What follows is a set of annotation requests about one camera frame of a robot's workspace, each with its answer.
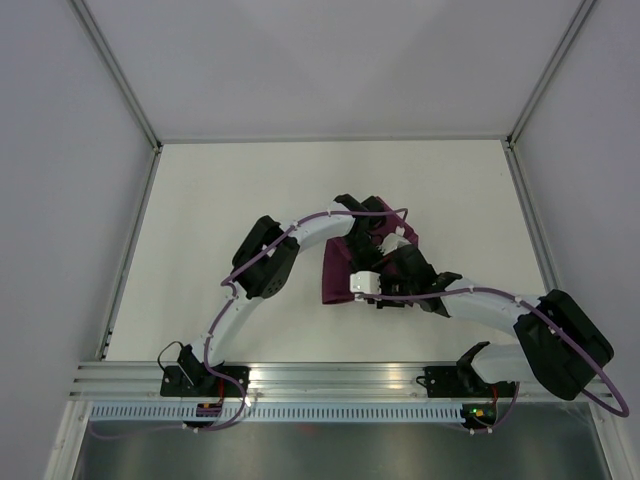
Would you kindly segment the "purple cloth napkin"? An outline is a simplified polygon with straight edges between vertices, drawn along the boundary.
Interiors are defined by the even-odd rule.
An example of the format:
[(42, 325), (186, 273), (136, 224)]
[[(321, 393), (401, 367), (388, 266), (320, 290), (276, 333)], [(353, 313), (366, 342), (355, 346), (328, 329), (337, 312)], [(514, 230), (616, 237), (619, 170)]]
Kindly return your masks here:
[[(376, 231), (382, 237), (392, 233), (397, 227), (405, 229), (404, 237), (411, 244), (419, 245), (419, 236), (414, 229), (403, 222), (405, 215), (389, 215), (387, 223)], [(349, 276), (356, 271), (374, 270), (352, 270), (349, 264), (351, 259), (347, 250), (347, 236), (334, 237), (326, 241), (323, 270), (322, 270), (322, 303), (324, 305), (347, 303), (354, 300), (354, 296), (349, 291)]]

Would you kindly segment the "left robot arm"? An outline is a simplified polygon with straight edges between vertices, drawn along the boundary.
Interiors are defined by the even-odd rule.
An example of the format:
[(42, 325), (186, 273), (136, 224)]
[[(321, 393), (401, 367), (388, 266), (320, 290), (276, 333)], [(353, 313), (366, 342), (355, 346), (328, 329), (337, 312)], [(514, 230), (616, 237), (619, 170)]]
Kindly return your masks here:
[(348, 281), (352, 272), (371, 271), (384, 258), (386, 238), (406, 230), (406, 216), (404, 209), (393, 210), (378, 197), (360, 203), (344, 194), (326, 210), (287, 224), (268, 215), (259, 218), (234, 254), (231, 273), (221, 282), (230, 293), (219, 313), (196, 341), (180, 347), (178, 373), (184, 385), (198, 396), (216, 389), (230, 344), (258, 306), (282, 290), (300, 254), (338, 240), (349, 258), (344, 267), (330, 261), (330, 270)]

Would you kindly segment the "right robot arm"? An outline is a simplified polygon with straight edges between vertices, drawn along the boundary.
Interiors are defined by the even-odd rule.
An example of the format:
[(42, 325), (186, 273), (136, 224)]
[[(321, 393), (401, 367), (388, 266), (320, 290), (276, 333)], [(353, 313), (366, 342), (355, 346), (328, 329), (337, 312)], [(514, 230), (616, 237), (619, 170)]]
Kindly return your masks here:
[(518, 297), (474, 285), (453, 272), (438, 273), (412, 245), (385, 247), (378, 305), (418, 305), (445, 318), (482, 324), (510, 335), (507, 345), (481, 341), (456, 363), (459, 388), (478, 395), (491, 384), (537, 381), (573, 400), (614, 356), (610, 342), (566, 292)]

